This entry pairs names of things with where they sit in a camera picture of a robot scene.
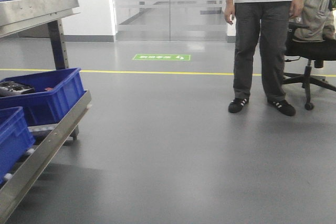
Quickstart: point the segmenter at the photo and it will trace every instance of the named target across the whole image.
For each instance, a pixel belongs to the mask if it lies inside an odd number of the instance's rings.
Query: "black office chair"
[[[295,42],[293,41],[294,33],[298,28],[308,28],[302,24],[290,22],[288,28],[288,37],[286,41],[287,51],[286,56],[299,56],[308,59],[308,63],[304,70],[304,74],[297,73],[284,73],[283,84],[290,83],[302,83],[302,87],[306,92],[306,104],[304,107],[306,110],[312,110],[314,104],[310,102],[310,84],[315,84],[320,87],[336,91],[336,87],[328,84],[325,80],[325,76],[312,76],[311,62],[314,61],[315,68],[322,68],[323,61],[336,60],[336,40],[326,40],[323,42]]]

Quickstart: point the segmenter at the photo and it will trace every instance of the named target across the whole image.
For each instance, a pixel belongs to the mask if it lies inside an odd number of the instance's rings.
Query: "glass door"
[[[114,0],[117,40],[223,41],[223,0]]]

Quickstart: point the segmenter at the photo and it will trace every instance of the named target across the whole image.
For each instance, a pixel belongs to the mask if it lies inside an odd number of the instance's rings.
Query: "metal cart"
[[[0,38],[48,25],[56,69],[69,68],[61,19],[74,14],[78,0],[14,0],[0,2]],[[75,140],[78,123],[90,107],[86,91],[64,118],[48,131],[35,151],[0,188],[0,224],[6,222],[69,136]]]

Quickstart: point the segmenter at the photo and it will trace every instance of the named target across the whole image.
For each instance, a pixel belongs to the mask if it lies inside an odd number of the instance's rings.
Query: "beige jacket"
[[[334,16],[328,6],[329,0],[305,0],[300,23],[310,28],[298,29],[295,32],[297,41],[319,42],[334,39]]]

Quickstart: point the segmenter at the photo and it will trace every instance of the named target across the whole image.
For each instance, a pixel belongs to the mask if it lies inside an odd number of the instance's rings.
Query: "chair armrest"
[[[288,23],[288,31],[287,31],[287,41],[286,41],[286,47],[287,49],[290,48],[290,44],[294,38],[294,33],[296,29],[302,28],[302,29],[308,29],[309,26],[303,25],[300,23],[295,23],[295,22],[289,22]]]
[[[300,23],[289,22],[289,23],[288,23],[288,28],[289,28],[289,29],[292,29],[292,30],[295,31],[295,30],[298,29],[298,28],[308,29],[309,26],[307,26],[307,25],[303,25],[303,24],[300,24]]]

